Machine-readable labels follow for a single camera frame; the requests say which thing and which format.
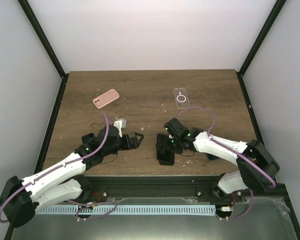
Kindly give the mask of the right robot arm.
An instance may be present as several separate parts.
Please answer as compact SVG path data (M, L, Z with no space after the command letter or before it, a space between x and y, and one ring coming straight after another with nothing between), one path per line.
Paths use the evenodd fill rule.
M189 150L237 166L237 171L221 174L212 188L215 200L222 202L236 191L249 189L259 194L275 188L280 166L259 140L244 142L217 137L200 128L188 129L177 118L169 120L164 128L166 134L156 135L156 159L160 165L173 166L175 155Z

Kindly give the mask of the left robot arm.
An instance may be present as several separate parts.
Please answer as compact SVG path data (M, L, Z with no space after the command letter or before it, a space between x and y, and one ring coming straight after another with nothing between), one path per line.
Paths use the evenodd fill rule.
M22 179L10 177L0 195L0 223L19 228L46 207L64 201L87 202L92 187L83 173L106 156L137 149L143 138L138 132L123 134L118 122L107 124L97 135L83 135L82 144L53 166Z

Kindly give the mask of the black phone case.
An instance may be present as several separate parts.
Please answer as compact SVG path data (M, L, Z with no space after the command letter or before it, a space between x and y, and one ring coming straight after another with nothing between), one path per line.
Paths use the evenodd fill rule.
M157 136L168 136L162 133L158 133ZM163 151L160 152L156 149L156 159L158 160L159 164L162 166L173 166L175 164L175 153L170 151Z

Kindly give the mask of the clear magsafe phone case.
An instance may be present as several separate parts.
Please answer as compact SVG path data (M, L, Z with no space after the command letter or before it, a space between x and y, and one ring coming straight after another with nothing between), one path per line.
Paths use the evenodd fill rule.
M187 90L184 87L174 88L173 94L174 94L176 107L179 110L187 109L190 107L190 101L187 95Z

